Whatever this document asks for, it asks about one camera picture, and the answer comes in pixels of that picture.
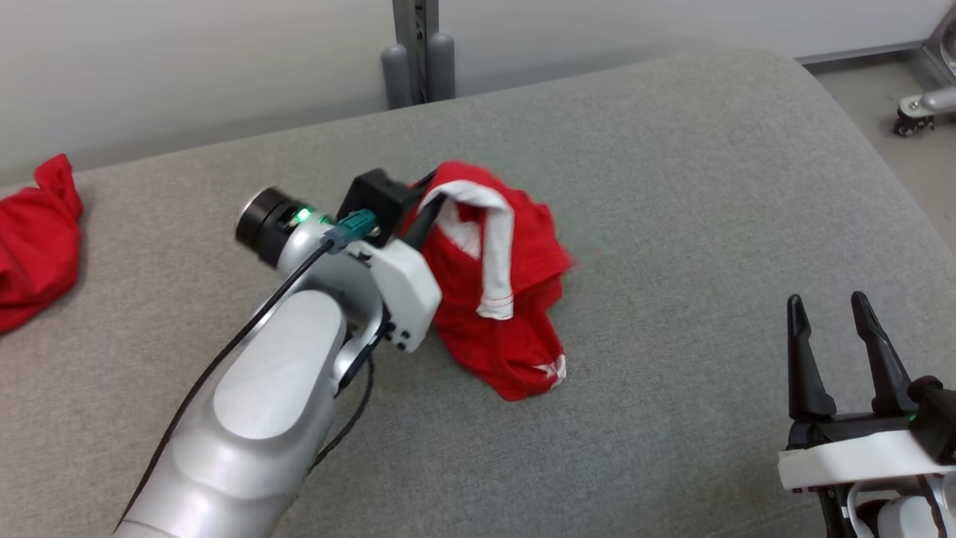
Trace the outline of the grey wheeled stand base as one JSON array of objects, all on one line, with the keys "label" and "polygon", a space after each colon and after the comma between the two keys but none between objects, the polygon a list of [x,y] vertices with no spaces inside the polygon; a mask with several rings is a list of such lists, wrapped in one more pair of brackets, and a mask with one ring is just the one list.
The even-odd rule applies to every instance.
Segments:
[{"label": "grey wheeled stand base", "polygon": [[938,116],[956,114],[956,0],[919,50],[947,85],[899,101],[893,126],[893,133],[899,137],[933,130]]}]

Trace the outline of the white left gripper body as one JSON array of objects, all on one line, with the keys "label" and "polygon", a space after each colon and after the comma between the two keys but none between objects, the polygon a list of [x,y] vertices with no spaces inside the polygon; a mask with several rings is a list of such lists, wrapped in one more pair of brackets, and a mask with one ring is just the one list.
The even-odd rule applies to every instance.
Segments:
[{"label": "white left gripper body", "polygon": [[359,241],[356,252],[367,256],[364,264],[373,290],[394,325],[393,341],[402,344],[405,352],[416,351],[443,297],[426,259],[402,239],[391,239],[382,247]]}]

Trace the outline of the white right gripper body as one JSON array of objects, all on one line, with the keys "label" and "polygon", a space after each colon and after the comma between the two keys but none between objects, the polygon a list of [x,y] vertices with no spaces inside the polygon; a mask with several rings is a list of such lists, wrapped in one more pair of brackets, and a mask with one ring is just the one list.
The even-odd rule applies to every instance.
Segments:
[{"label": "white right gripper body", "polygon": [[793,422],[777,472],[786,490],[840,486],[861,481],[949,474],[909,431],[912,416],[878,418],[869,413],[833,420]]}]

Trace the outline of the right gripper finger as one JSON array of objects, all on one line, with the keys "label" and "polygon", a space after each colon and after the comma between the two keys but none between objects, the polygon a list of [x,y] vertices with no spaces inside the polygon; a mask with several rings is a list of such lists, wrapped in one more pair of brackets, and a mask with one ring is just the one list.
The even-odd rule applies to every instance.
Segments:
[{"label": "right gripper finger", "polygon": [[911,383],[887,331],[881,326],[865,293],[851,294],[851,310],[860,340],[866,347],[875,395],[871,408],[876,415],[911,415],[916,404],[907,395]]},{"label": "right gripper finger", "polygon": [[788,395],[789,417],[795,421],[833,418],[837,406],[822,382],[810,347],[812,327],[802,299],[788,299]]}]

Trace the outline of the red shorts with white stripes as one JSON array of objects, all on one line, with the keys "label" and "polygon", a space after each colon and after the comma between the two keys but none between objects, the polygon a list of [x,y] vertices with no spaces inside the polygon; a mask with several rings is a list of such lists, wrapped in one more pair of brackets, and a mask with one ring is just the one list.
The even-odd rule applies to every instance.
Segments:
[{"label": "red shorts with white stripes", "polygon": [[487,168],[456,161],[437,167],[417,211],[434,201],[421,254],[441,289],[439,338],[505,401],[549,392],[567,359],[548,312],[573,265],[552,212]]}]

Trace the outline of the red T-shirt with white sleeves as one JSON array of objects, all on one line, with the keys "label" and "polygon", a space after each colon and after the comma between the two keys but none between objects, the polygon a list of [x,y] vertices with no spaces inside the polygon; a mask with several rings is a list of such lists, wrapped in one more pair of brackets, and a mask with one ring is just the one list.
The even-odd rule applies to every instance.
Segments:
[{"label": "red T-shirt with white sleeves", "polygon": [[83,211],[65,154],[34,171],[34,186],[0,199],[0,335],[24,326],[75,285]]}]

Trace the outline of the grey cylinder bumper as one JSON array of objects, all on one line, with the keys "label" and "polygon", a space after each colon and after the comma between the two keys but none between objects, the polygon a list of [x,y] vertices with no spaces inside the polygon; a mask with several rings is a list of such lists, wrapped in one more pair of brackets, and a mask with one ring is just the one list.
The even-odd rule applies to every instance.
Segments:
[{"label": "grey cylinder bumper", "polygon": [[426,44],[428,102],[448,101],[456,96],[456,51],[447,33],[430,35]]},{"label": "grey cylinder bumper", "polygon": [[411,83],[409,51],[400,44],[385,47],[380,52],[385,95],[388,110],[413,106],[415,103]]}]

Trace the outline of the grey metal post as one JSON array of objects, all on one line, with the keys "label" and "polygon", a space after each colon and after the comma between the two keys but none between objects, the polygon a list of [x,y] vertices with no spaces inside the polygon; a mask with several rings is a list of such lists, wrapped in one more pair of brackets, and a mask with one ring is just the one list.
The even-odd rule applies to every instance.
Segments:
[{"label": "grey metal post", "polygon": [[409,51],[415,103],[427,103],[426,44],[439,31],[439,0],[390,0],[394,18],[394,44]]}]

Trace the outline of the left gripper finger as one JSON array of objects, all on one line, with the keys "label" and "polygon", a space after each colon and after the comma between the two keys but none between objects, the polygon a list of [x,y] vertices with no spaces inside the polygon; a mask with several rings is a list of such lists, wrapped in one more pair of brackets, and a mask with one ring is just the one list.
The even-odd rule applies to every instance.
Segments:
[{"label": "left gripper finger", "polygon": [[423,246],[426,245],[428,235],[441,213],[446,198],[447,195],[438,194],[417,211],[417,214],[414,215],[410,224],[407,226],[406,231],[402,234],[402,239],[407,245],[417,251],[423,249]]}]

